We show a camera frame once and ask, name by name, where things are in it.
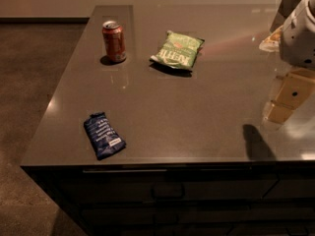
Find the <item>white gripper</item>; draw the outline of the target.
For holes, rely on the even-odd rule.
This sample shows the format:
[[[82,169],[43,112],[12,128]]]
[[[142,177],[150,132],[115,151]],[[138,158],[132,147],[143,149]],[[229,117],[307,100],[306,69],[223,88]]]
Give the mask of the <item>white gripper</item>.
[[[283,124],[314,91],[315,72],[315,0],[301,0],[283,23],[281,58],[298,68],[282,80],[275,101],[266,103],[263,116]]]

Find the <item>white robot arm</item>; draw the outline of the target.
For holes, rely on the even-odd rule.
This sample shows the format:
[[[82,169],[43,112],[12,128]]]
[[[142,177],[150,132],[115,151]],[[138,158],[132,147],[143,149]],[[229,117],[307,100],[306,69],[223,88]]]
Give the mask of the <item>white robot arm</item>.
[[[315,89],[315,0],[301,0],[259,48],[279,52],[291,66],[277,77],[279,90],[264,113],[269,122],[283,124]]]

